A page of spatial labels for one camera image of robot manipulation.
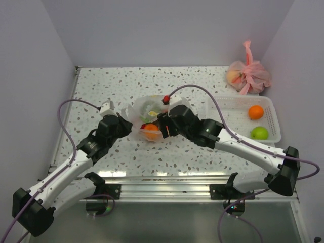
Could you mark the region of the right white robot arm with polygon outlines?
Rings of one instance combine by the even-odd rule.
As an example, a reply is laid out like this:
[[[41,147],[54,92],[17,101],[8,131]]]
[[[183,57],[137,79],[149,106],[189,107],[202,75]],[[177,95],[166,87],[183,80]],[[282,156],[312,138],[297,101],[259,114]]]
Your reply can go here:
[[[160,113],[157,121],[164,138],[182,135],[197,146],[225,151],[260,167],[252,173],[231,174],[225,187],[228,197],[235,199],[263,189],[282,196],[293,195],[300,171],[296,148],[279,149],[242,137],[218,121],[199,119],[185,105]]]

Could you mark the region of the clear printed plastic bag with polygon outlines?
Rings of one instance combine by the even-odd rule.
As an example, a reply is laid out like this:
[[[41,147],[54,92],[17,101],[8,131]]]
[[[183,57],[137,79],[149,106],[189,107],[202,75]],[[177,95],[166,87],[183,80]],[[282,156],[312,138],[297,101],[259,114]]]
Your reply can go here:
[[[171,110],[168,106],[163,105],[163,97],[163,95],[144,96],[136,99],[132,104],[121,110],[122,118],[133,124],[131,131],[131,135],[133,137],[138,139],[145,139],[149,142],[157,142],[163,139],[159,127],[159,138],[156,141],[150,141],[146,139],[144,135],[144,129],[141,129],[141,126],[143,124],[152,123],[158,126],[157,116],[160,113],[169,112]],[[188,108],[191,107],[188,100],[183,97],[182,105],[185,105]]]

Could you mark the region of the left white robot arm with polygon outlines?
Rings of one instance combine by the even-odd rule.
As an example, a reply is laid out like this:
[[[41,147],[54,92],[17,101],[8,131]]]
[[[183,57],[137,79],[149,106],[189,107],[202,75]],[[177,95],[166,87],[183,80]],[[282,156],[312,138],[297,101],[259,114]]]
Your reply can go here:
[[[132,131],[132,123],[119,113],[106,115],[96,129],[80,141],[72,157],[29,190],[13,194],[12,216],[32,236],[43,234],[54,221],[57,196],[82,172],[103,158],[116,140]]]

